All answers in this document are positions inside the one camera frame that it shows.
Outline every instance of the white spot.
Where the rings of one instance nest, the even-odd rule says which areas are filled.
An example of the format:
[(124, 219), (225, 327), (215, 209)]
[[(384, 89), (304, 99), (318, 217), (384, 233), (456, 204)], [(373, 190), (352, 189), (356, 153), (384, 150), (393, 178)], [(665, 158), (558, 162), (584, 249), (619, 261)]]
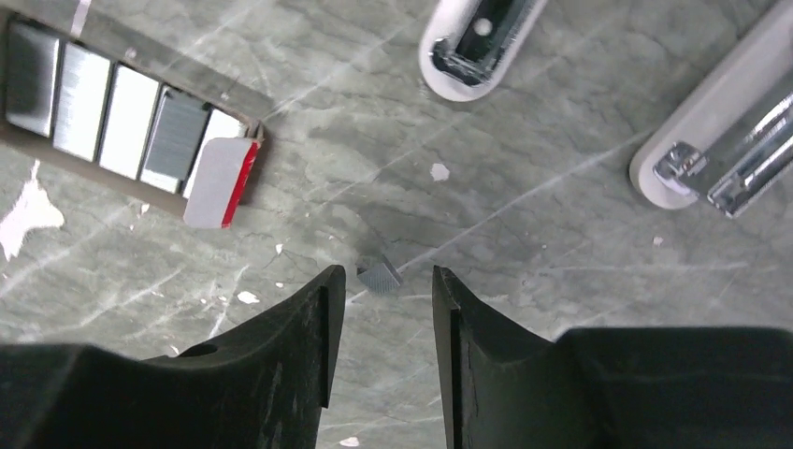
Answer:
[(239, 294), (237, 294), (237, 299), (245, 304), (256, 304), (259, 302), (259, 298), (251, 292), (239, 292)]
[(446, 168), (444, 164), (433, 164), (429, 170), (429, 174), (432, 175), (432, 180), (435, 182), (448, 180), (450, 173), (449, 168)]
[(479, 36), (487, 36), (493, 31), (493, 23), (482, 17), (473, 23), (473, 32)]
[(344, 447), (358, 447), (361, 445), (361, 442), (356, 437), (350, 437), (346, 440), (341, 440), (339, 444)]
[(39, 161), (33, 163), (30, 180), (22, 187), (22, 194), (14, 207), (0, 222), (0, 245), (6, 260), (20, 255), (20, 249), (29, 231), (46, 227), (60, 228), (64, 215), (50, 203), (47, 192), (38, 185)]

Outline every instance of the white patch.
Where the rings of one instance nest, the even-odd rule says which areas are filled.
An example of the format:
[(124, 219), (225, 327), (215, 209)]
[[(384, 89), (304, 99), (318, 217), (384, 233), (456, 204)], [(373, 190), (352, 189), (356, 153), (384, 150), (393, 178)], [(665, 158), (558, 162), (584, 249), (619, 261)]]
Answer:
[(361, 442), (356, 437), (350, 437), (346, 440), (341, 440), (339, 444), (344, 447), (358, 447), (361, 445)]
[(451, 172), (444, 164), (433, 164), (429, 174), (432, 175), (432, 181), (440, 182), (448, 180)]
[(239, 292), (239, 294), (237, 294), (237, 299), (245, 304), (256, 304), (259, 302), (259, 298), (251, 292)]
[(47, 192), (38, 185), (39, 164), (36, 159), (30, 171), (30, 180), (22, 187), (22, 194), (0, 222), (0, 245), (3, 245), (6, 260), (20, 255), (29, 231), (46, 227), (60, 228), (65, 223), (64, 215), (52, 206)]

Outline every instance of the white debris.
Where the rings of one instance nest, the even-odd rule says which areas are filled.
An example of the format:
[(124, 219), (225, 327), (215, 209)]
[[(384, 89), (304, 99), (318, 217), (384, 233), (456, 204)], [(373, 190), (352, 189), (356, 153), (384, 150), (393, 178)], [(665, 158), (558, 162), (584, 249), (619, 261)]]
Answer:
[(444, 164), (433, 164), (429, 169), (429, 174), (432, 175), (433, 181), (440, 182), (448, 180), (451, 172)]
[(259, 302), (259, 298), (251, 292), (239, 292), (237, 294), (237, 299), (244, 302), (245, 304), (256, 304)]
[(0, 222), (0, 245), (6, 260), (20, 255), (27, 233), (46, 227), (60, 228), (64, 225), (64, 215), (50, 203), (47, 192), (38, 184), (39, 161), (33, 164), (30, 180), (22, 187), (22, 194), (14, 207)]
[(361, 442), (356, 437), (350, 437), (346, 440), (341, 440), (339, 444), (344, 447), (358, 447), (361, 445)]

